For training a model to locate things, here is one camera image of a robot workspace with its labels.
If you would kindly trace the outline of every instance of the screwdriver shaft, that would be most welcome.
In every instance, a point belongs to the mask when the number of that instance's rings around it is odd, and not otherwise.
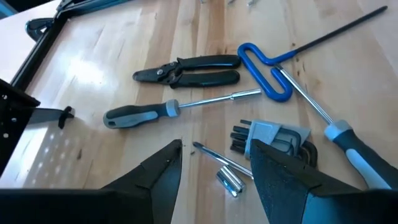
[[[326,113],[325,110],[322,109],[322,107],[310,96],[307,94],[307,92],[304,91],[304,89],[298,84],[294,78],[286,71],[282,66],[279,64],[275,64],[275,68],[277,68],[281,74],[293,85],[293,87],[301,93],[302,96],[314,107],[315,111],[318,112],[318,114],[326,121],[326,123],[331,124],[333,123],[332,118]]]
[[[244,166],[238,164],[237,162],[232,161],[231,159],[228,159],[227,157],[224,157],[224,156],[218,154],[217,152],[207,148],[206,146],[200,144],[199,142],[193,142],[192,144],[193,144],[193,146],[199,148],[205,154],[208,154],[212,158],[220,161],[222,164],[224,164],[226,166],[230,166],[231,168],[236,169],[237,171],[241,172],[242,174],[253,179],[253,173],[249,169],[245,168]]]
[[[247,96],[252,96],[252,95],[258,95],[261,94],[261,89],[255,89],[255,90],[246,90],[246,91],[240,91],[236,93],[232,93],[228,96],[220,96],[216,98],[211,98],[211,99],[205,99],[205,100],[200,100],[192,103],[185,103],[182,105],[179,105],[179,108],[187,108],[191,106],[199,106],[199,105],[206,105],[209,103],[216,103],[216,102],[222,102],[226,100],[236,100],[239,98],[247,97]]]

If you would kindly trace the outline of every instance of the black metal frame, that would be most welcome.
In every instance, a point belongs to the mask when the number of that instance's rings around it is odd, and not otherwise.
[[[0,176],[28,124],[58,121],[62,129],[67,118],[73,118],[72,107],[64,110],[37,108],[40,102],[0,80]]]
[[[11,85],[25,91],[43,59],[57,39],[69,18],[106,9],[131,0],[63,0],[53,18],[34,19],[26,24],[26,32],[36,41],[24,63],[18,69]]]

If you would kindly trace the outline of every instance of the screwdriver tip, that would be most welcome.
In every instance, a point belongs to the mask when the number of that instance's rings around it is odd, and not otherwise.
[[[199,147],[199,148],[205,147],[204,145],[200,144],[199,142],[192,142],[192,144],[193,144],[193,146]]]

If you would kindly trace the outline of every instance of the black metal bracket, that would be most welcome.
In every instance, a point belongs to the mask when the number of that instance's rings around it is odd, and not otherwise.
[[[0,79],[0,175],[28,124],[58,121],[62,129],[65,120],[73,118],[70,106],[56,110],[37,108],[39,105],[35,98]]]
[[[26,22],[25,31],[30,38],[38,41],[53,23],[53,18],[32,19]]]

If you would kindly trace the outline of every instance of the blue t-handle hex wrench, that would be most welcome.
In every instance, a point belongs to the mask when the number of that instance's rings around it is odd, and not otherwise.
[[[256,57],[263,64],[268,65],[268,66],[273,66],[277,63],[284,62],[284,61],[296,56],[298,53],[300,53],[304,50],[307,50],[310,47],[313,47],[317,44],[320,44],[320,43],[324,42],[325,40],[328,40],[346,30],[384,12],[387,8],[388,8],[387,6],[380,7],[379,9],[376,9],[375,11],[370,12],[369,14],[366,14],[365,16],[360,17],[359,19],[356,19],[355,21],[350,22],[349,24],[347,24],[343,27],[340,27],[339,29],[337,29],[333,32],[330,32],[329,34],[324,35],[323,37],[320,37],[314,41],[311,41],[295,50],[291,50],[290,52],[284,53],[278,57],[268,58],[261,52],[261,50],[257,46],[255,46],[252,43],[245,43],[245,44],[240,45],[238,48],[238,55],[241,57],[244,66],[250,71],[250,73],[252,74],[254,79],[256,79],[258,84],[260,84],[260,86],[264,90],[265,94],[269,98],[271,98],[277,102],[285,102],[288,99],[290,99],[290,97],[292,96],[292,93],[293,93],[293,89],[292,89],[290,83],[285,79],[285,77],[282,74],[280,74],[278,69],[272,68],[271,69],[272,76],[278,81],[278,83],[281,85],[282,89],[284,90],[283,93],[276,92],[273,89],[273,87],[267,82],[267,80],[262,76],[261,72],[256,68],[254,63],[250,60],[250,58],[246,54],[247,50],[250,50],[251,52],[253,52],[256,55]]]

